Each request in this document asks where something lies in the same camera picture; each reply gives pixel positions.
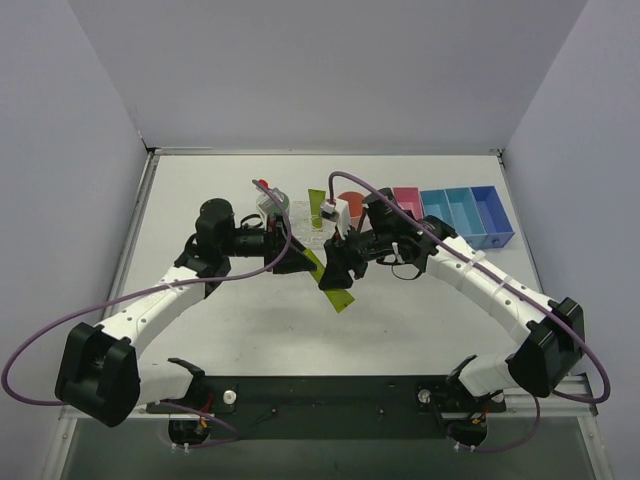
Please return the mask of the yellow toothpaste tube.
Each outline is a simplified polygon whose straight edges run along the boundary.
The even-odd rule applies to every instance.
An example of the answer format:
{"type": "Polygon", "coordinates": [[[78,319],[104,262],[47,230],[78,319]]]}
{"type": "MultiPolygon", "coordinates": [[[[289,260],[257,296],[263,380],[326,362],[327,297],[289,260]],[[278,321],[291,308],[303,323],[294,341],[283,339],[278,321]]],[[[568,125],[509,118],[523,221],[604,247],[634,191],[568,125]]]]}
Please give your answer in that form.
{"type": "Polygon", "coordinates": [[[309,274],[328,299],[335,312],[344,312],[355,301],[353,295],[344,288],[340,280],[335,281],[333,277],[327,275],[324,264],[311,249],[305,248],[303,255],[313,264],[314,269],[309,274]]]}
{"type": "Polygon", "coordinates": [[[325,201],[326,192],[324,190],[309,189],[308,198],[310,206],[311,226],[316,230],[321,230],[323,227],[321,206],[325,201]]]}

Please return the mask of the orange plastic cup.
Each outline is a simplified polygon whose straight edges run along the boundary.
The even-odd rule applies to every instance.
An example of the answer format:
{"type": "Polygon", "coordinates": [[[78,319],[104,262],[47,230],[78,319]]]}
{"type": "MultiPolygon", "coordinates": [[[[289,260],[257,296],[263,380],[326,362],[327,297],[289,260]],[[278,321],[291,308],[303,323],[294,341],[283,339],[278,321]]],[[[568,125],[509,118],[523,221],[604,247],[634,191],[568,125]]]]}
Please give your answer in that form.
{"type": "Polygon", "coordinates": [[[364,195],[355,191],[346,191],[339,194],[338,198],[347,202],[350,223],[354,228],[358,228],[364,210],[364,195]]]}

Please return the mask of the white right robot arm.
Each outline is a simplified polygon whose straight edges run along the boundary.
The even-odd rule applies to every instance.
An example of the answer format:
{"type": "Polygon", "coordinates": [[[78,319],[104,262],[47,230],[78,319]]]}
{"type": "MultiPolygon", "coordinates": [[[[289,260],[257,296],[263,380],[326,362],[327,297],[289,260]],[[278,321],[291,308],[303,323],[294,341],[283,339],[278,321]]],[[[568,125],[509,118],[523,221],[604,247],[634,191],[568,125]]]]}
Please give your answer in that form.
{"type": "Polygon", "coordinates": [[[454,381],[476,398],[515,387],[550,396],[583,355],[574,340],[584,335],[580,305],[569,298],[556,302],[513,280],[439,217],[417,220],[401,209],[389,188],[363,203],[370,224],[366,231],[352,226],[346,201],[322,202],[321,215],[335,223],[336,231],[324,244],[320,289],[350,288],[372,261],[412,265],[478,305],[517,344],[514,351],[467,357],[451,372],[454,381]]]}

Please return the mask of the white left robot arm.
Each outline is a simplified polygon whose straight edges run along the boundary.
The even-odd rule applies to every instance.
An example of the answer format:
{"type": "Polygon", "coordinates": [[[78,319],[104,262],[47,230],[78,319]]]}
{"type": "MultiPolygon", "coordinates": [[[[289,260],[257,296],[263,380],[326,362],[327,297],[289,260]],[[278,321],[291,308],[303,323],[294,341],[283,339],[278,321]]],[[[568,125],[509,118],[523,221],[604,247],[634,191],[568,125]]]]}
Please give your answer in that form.
{"type": "Polygon", "coordinates": [[[70,331],[55,396],[109,427],[151,402],[171,400],[187,412],[199,408],[205,372],[180,358],[142,366],[144,350],[182,313],[214,293],[228,278],[233,257],[260,257],[274,274],[316,269],[290,232],[288,199],[262,195],[256,209],[261,226],[238,226],[228,201],[206,201],[194,234],[156,291],[94,326],[80,323],[70,331]]]}

